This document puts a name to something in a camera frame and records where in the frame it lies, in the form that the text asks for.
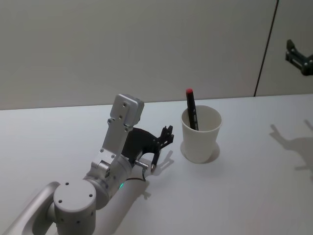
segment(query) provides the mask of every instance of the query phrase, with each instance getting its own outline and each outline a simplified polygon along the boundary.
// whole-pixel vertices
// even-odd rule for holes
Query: white table
[[[97,212],[95,235],[313,234],[313,130],[304,123],[313,125],[313,94],[197,104],[223,116],[217,159],[201,165],[182,156],[184,101],[147,103],[137,127],[155,135],[174,127],[174,143],[159,160],[166,159],[163,171],[147,184],[128,181]],[[42,186],[85,176],[110,109],[0,111],[0,234]]]

